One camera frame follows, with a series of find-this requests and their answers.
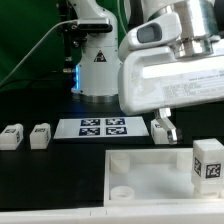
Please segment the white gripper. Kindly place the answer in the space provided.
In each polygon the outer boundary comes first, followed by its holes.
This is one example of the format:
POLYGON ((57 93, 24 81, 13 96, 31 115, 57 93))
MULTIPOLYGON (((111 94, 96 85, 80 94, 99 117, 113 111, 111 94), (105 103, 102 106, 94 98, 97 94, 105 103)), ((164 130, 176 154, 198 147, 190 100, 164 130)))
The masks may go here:
POLYGON ((224 42, 212 47, 209 56, 181 59, 167 46, 131 53, 119 71, 121 110, 128 115, 155 110, 155 119, 169 143, 176 144, 170 108, 224 99, 224 42))

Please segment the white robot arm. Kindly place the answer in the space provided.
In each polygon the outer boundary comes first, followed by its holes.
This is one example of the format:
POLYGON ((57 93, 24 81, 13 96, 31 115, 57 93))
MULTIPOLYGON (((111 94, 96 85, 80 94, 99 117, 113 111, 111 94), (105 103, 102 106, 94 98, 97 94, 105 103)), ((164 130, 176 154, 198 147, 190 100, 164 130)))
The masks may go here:
POLYGON ((153 112, 171 143, 172 108, 224 99, 224 40, 214 0, 128 0, 131 25, 118 39, 116 17, 96 0, 69 0, 84 32, 72 92, 87 102, 119 100, 127 115, 153 112))

